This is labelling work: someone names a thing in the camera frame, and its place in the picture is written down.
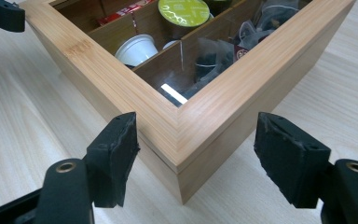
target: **wooden box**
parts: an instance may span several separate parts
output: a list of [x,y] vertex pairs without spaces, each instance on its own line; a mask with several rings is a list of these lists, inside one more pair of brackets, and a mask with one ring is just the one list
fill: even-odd
[[[353,4],[309,2],[177,107],[158,92],[167,69],[180,74],[175,77],[178,85],[191,85],[198,38],[229,40],[242,22],[257,16],[263,1],[234,0],[229,9],[164,50],[169,38],[157,1],[98,26],[101,3],[109,14],[137,1],[29,0],[21,7],[57,65],[106,120],[136,111],[140,157],[182,203],[254,130],[257,113],[271,111],[312,68]],[[138,34],[152,35],[159,52],[130,70],[113,55]]]

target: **box side panel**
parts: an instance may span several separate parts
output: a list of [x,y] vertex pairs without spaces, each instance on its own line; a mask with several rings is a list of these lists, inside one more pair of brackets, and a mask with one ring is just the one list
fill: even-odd
[[345,17],[352,3],[352,0],[313,0],[182,105],[178,116],[177,152],[182,159],[178,173],[281,78],[337,20]]
[[182,203],[177,174],[149,147],[142,136],[139,138],[141,147],[139,157],[150,171],[158,178],[165,188]]
[[309,72],[324,52],[345,16],[346,14],[342,14],[337,18],[336,22],[304,54],[279,75],[280,78],[254,100],[223,133],[178,175],[182,202],[187,202],[241,145],[244,139],[252,133],[255,129],[258,112],[272,111],[297,82]]

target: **clamp jaw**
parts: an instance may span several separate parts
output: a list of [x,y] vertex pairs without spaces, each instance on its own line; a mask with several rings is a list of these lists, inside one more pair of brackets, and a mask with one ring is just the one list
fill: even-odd
[[259,113],[255,153],[287,201],[315,208],[320,198],[323,224],[358,223],[358,161],[333,165],[330,152],[289,120]]
[[112,119],[80,159],[51,165],[42,189],[0,207],[0,223],[94,223],[96,207],[123,206],[139,151],[135,113]]
[[25,11],[16,3],[0,0],[0,28],[10,32],[25,30]]

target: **wood grain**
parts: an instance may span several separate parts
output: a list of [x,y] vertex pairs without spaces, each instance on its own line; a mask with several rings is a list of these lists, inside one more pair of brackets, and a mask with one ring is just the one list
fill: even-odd
[[[26,29],[0,30],[0,205],[39,188],[56,160],[81,157],[105,124]],[[321,59],[273,112],[331,147],[331,161],[358,160],[358,1]],[[96,223],[321,223],[320,204],[296,210],[283,198],[253,152],[254,138],[186,205],[136,160],[124,208],[95,209]]]

